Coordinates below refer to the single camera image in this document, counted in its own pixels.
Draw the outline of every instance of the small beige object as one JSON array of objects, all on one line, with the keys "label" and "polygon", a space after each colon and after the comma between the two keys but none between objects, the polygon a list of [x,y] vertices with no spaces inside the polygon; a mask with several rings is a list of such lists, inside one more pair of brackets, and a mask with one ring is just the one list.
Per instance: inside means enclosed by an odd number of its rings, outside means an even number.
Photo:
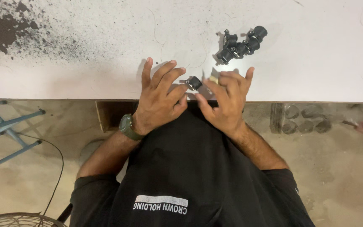
[{"label": "small beige object", "polygon": [[218,78],[214,77],[213,75],[209,77],[209,80],[218,84]]}]

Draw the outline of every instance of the wrist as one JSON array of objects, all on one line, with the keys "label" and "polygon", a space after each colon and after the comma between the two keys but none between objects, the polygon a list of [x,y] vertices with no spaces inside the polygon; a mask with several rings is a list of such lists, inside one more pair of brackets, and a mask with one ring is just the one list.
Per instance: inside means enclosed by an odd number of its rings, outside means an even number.
[{"label": "wrist", "polygon": [[137,134],[139,134],[141,136],[145,136],[149,132],[152,131],[148,127],[145,126],[144,122],[141,121],[141,119],[138,117],[138,115],[136,113],[133,114],[132,118],[133,118],[133,124],[131,126],[131,129],[135,133],[137,133]]},{"label": "wrist", "polygon": [[226,133],[226,135],[233,141],[238,141],[247,131],[246,123],[243,119],[238,122],[236,127],[230,131],[230,133]]}]

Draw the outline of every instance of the white logo bar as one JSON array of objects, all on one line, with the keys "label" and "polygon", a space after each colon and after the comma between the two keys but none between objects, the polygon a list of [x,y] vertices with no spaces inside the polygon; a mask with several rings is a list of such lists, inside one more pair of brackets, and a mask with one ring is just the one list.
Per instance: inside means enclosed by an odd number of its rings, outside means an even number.
[{"label": "white logo bar", "polygon": [[187,205],[188,205],[187,199],[176,198],[176,197],[167,196],[167,195],[162,195],[162,196],[138,195],[137,198],[135,199],[135,202],[170,203],[170,204],[175,204],[175,205],[185,206],[185,207],[187,207]]}]

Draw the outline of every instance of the sleeve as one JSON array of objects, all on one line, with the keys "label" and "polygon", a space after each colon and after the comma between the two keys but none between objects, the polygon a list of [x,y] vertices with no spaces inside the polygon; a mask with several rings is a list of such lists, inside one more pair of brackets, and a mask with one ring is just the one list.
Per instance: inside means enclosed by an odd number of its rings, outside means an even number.
[{"label": "sleeve", "polygon": [[284,213],[289,217],[293,226],[314,227],[309,214],[299,196],[294,175],[289,169],[263,170],[263,173],[274,184],[275,188],[282,197],[280,204],[285,204]]},{"label": "sleeve", "polygon": [[289,194],[299,193],[294,175],[289,169],[263,170],[263,173],[279,190]]},{"label": "sleeve", "polygon": [[107,223],[120,183],[112,174],[81,177],[71,194],[70,226],[102,226]]}]

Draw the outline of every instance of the fan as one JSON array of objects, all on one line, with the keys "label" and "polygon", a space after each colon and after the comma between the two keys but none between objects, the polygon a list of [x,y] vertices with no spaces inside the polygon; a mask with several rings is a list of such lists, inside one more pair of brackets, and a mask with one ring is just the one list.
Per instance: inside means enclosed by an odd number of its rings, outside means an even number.
[{"label": "fan", "polygon": [[40,213],[0,214],[0,227],[67,227],[63,223]]}]

